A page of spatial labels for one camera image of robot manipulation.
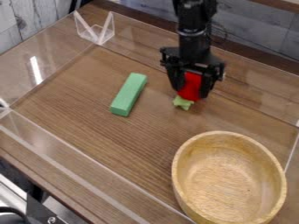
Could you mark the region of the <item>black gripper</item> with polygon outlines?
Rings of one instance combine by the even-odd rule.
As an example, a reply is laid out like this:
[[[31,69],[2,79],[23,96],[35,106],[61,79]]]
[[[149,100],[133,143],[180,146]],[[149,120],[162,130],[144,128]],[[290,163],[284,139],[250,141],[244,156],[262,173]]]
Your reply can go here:
[[[168,79],[174,91],[178,91],[184,85],[182,71],[188,70],[201,73],[206,70],[212,71],[212,73],[205,72],[201,76],[200,98],[206,98],[209,91],[213,89],[214,81],[222,81],[225,67],[224,62],[209,52],[206,52],[202,57],[194,61],[182,60],[178,57],[177,47],[162,47],[160,49],[160,53],[162,55],[160,64],[166,70]]]

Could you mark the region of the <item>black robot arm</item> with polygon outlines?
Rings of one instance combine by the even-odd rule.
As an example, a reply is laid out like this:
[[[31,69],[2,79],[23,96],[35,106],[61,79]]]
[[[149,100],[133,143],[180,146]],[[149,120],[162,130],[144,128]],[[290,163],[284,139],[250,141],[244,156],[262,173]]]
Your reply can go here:
[[[160,64],[172,89],[188,101],[205,99],[222,81],[225,62],[210,52],[210,20],[217,0],[172,0],[178,45],[161,47]]]

